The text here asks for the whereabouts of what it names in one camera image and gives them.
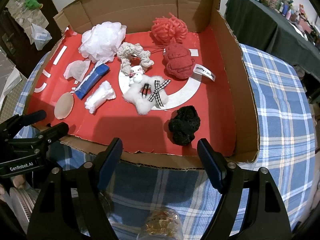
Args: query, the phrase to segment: green plush toy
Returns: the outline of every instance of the green plush toy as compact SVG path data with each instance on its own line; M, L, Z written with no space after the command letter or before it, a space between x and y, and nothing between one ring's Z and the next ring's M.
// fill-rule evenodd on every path
M27 7L29 10L34 10L38 8L41 9L43 4L38 3L38 0L25 0L24 6Z

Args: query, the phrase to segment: dark green tablecloth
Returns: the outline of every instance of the dark green tablecloth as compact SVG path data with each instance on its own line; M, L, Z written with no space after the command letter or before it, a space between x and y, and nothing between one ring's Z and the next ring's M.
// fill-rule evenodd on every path
M298 65L320 81L318 49L274 9L255 0L228 0L226 20L240 43Z

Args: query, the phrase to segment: plastic bag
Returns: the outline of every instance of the plastic bag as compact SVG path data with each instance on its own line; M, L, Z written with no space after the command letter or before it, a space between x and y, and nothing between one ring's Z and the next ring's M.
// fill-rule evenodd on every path
M106 100L115 99L116 94L108 81L102 82L99 88L87 98L84 107L93 114Z
M112 62L125 37L126 29L127 26L118 22L104 22L94 26L82 35L79 53L82 57L89 57L93 63L99 60L103 63Z
M86 59L85 61L76 60L71 62L64 72L63 76L65 79L74 77L79 82L82 82L84 75L89 69L90 60Z
M35 40L37 50L43 49L43 47L52 39L50 33L35 24L31 25L31 37Z

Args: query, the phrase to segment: hello kitty figurine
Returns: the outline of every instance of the hello kitty figurine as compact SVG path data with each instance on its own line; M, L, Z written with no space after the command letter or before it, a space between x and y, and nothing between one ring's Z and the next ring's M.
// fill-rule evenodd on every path
M129 85L133 85L135 83L140 83L141 81L142 81L142 74L137 73L137 74L134 74L134 76L132 78L130 78Z
M132 78L135 74L141 74L141 75L143 74L142 66L138 65L138 66L133 66L130 68L129 85L132 85L134 83Z

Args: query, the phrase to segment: beige makeup sponge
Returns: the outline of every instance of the beige makeup sponge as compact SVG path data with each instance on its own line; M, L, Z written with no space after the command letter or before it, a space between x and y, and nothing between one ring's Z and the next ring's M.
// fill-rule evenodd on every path
M54 116L57 119L66 118L73 108L74 99L71 93L64 93L54 107Z

